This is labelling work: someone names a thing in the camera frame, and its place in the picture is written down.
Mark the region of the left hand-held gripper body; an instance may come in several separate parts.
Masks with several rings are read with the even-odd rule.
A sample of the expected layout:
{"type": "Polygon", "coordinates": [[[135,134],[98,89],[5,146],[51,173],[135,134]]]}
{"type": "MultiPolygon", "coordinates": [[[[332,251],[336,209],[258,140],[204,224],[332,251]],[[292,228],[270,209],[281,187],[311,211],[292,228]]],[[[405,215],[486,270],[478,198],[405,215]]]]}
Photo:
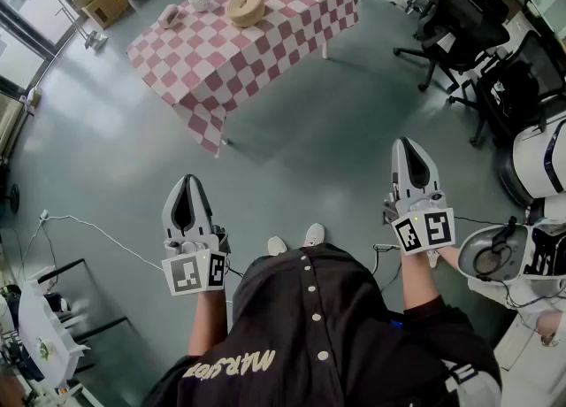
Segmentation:
{"type": "Polygon", "coordinates": [[[173,238],[164,241],[164,275],[173,296],[223,290],[229,248],[226,234],[173,238]]]}

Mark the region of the round woven straw basket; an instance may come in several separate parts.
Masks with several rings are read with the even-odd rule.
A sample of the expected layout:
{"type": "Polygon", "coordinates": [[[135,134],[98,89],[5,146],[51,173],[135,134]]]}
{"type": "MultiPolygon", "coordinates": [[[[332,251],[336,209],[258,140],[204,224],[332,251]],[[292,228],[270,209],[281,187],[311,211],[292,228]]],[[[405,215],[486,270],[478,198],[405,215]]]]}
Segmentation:
{"type": "Polygon", "coordinates": [[[226,5],[226,16],[240,28],[252,27],[265,14],[264,0],[230,0],[226,5]]]}

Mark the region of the person's right forearm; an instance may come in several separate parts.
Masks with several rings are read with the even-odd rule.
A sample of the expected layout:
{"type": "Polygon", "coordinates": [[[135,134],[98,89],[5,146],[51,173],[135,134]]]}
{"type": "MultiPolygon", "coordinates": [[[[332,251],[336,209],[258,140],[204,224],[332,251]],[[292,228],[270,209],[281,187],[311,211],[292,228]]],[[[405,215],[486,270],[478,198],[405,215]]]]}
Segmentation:
{"type": "Polygon", "coordinates": [[[401,253],[402,293],[404,310],[414,309],[440,296],[425,253],[401,253]]]}

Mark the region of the person's left forearm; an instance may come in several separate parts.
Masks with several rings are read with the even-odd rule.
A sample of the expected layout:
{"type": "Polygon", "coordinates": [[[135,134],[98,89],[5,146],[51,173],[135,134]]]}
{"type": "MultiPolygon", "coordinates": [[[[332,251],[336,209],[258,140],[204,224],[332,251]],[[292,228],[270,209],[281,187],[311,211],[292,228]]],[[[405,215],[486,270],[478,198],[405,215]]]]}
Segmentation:
{"type": "Polygon", "coordinates": [[[227,337],[226,293],[205,291],[197,295],[188,355],[200,357],[227,337]]]}

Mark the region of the small pink box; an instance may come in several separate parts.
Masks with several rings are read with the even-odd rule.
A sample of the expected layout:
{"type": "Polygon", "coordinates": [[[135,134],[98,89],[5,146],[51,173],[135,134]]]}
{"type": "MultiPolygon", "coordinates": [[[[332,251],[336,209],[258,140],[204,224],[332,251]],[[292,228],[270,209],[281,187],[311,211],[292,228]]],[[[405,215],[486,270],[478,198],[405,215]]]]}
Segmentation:
{"type": "Polygon", "coordinates": [[[181,15],[181,10],[177,4],[169,4],[160,14],[157,23],[162,29],[171,29],[180,21],[181,15]]]}

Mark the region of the large cardboard box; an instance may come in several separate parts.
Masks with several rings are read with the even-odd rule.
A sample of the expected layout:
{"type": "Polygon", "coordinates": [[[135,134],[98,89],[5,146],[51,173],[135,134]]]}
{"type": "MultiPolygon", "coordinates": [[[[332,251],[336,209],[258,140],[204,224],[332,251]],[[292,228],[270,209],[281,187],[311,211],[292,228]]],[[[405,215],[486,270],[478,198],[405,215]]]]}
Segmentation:
{"type": "Polygon", "coordinates": [[[82,10],[101,29],[105,29],[114,24],[130,8],[128,0],[93,0],[82,10]]]}

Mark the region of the person's right white shoe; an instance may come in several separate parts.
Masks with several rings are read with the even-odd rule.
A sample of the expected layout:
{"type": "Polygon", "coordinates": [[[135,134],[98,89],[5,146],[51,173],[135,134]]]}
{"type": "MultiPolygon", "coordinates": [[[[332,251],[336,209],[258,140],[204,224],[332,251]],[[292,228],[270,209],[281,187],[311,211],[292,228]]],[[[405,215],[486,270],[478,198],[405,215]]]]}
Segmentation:
{"type": "Polygon", "coordinates": [[[311,225],[305,235],[304,248],[317,246],[325,242],[325,227],[320,223],[311,225]]]}

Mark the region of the white robot head shell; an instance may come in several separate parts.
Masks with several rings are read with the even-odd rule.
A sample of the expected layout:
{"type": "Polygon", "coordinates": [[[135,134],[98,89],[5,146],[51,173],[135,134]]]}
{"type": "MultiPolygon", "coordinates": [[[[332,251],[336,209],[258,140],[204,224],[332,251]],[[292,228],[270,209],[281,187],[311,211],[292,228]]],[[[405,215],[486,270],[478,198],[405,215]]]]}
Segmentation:
{"type": "Polygon", "coordinates": [[[457,269],[470,289],[509,309],[566,312],[566,220],[481,229],[463,243],[457,269]]]}

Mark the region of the white robot body blue stripe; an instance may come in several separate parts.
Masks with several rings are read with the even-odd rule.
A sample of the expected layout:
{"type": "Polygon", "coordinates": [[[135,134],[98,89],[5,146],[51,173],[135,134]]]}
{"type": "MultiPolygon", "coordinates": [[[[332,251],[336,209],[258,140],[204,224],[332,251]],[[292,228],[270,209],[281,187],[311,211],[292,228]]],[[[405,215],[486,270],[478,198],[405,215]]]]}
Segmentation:
{"type": "Polygon", "coordinates": [[[521,131],[499,156],[502,186],[518,205],[566,193],[566,114],[521,131]]]}

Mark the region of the black metal rack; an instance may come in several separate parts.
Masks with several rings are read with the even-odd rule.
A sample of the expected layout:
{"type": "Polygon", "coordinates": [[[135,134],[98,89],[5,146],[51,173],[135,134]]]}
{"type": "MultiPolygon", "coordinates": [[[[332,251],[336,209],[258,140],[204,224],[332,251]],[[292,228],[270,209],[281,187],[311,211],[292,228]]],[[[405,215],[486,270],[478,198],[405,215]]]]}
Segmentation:
{"type": "MultiPolygon", "coordinates": [[[[48,301],[52,311],[57,315],[60,322],[69,331],[72,338],[78,344],[87,346],[90,338],[101,334],[118,324],[128,321],[128,318],[123,316],[107,321],[102,325],[87,328],[87,326],[91,323],[91,319],[89,317],[89,314],[92,311],[89,302],[90,298],[81,297],[73,299],[71,302],[67,302],[62,295],[50,290],[55,285],[59,275],[70,271],[77,265],[84,264],[86,264],[85,259],[81,258],[59,268],[47,268],[46,272],[42,273],[36,281],[39,283],[41,288],[44,286],[47,287],[47,293],[44,297],[48,301]]],[[[74,375],[84,372],[92,368],[94,365],[95,363],[90,360],[88,360],[86,365],[79,365],[78,363],[74,375]]]]}

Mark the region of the black office chair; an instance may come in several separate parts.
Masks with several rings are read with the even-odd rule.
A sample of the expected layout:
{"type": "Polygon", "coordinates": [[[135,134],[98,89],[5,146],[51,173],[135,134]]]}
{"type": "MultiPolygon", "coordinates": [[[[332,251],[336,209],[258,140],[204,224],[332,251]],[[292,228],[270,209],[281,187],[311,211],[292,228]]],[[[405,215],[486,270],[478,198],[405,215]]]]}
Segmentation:
{"type": "Polygon", "coordinates": [[[527,127],[544,131],[552,105],[566,92],[566,77],[558,57],[537,31],[526,33],[512,53],[497,61],[476,79],[462,85],[463,95],[450,96],[447,104],[463,104],[478,114],[470,145],[480,144],[488,126],[494,143],[511,143],[527,127]]]}
{"type": "Polygon", "coordinates": [[[452,72],[460,74],[474,69],[481,54],[497,48],[510,39],[504,22],[509,8],[502,0],[436,0],[432,10],[419,20],[419,50],[395,47],[393,54],[425,58],[429,67],[425,80],[418,84],[424,92],[430,86],[438,67],[452,81],[454,92],[459,83],[452,72]]]}

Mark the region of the person's black buttoned shirt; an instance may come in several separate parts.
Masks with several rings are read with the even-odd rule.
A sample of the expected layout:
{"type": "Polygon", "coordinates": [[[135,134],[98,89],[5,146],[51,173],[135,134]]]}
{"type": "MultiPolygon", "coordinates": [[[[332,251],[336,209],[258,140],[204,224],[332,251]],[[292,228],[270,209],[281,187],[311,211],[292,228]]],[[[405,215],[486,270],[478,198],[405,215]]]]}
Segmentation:
{"type": "Polygon", "coordinates": [[[329,243],[257,259],[226,315],[227,337],[187,353],[141,407],[501,406],[493,350],[462,311],[440,295],[395,319],[329,243]]]}

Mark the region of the pink checkered tablecloth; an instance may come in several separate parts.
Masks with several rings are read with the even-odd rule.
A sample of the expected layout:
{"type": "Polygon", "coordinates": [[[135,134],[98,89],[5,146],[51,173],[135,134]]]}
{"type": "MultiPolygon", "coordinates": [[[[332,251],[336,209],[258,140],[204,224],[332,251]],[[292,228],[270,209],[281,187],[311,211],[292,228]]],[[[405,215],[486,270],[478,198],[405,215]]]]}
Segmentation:
{"type": "Polygon", "coordinates": [[[211,0],[204,12],[184,2],[178,23],[154,23],[126,51],[144,82],[213,155],[230,111],[358,21],[358,0],[264,0],[264,17],[238,28],[226,16],[228,2],[211,0]]]}

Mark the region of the metal stand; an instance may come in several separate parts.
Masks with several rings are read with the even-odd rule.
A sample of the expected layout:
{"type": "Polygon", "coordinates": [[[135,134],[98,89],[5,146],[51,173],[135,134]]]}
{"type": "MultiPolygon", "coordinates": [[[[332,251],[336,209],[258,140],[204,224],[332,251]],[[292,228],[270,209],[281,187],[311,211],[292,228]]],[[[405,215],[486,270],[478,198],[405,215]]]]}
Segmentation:
{"type": "Polygon", "coordinates": [[[97,32],[96,30],[92,30],[90,33],[88,33],[79,23],[79,21],[72,15],[71,11],[65,7],[63,0],[57,1],[60,4],[59,10],[69,19],[72,27],[83,38],[84,47],[86,49],[99,51],[108,41],[108,37],[97,32]]]}

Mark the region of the glass door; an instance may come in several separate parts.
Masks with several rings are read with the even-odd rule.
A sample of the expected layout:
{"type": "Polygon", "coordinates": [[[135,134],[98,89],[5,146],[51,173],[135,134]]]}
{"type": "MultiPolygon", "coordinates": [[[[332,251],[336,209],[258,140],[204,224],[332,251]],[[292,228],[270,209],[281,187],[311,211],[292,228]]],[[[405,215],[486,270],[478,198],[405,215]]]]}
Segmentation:
{"type": "Polygon", "coordinates": [[[70,0],[0,0],[0,81],[19,94],[35,86],[78,17],[70,0]]]}

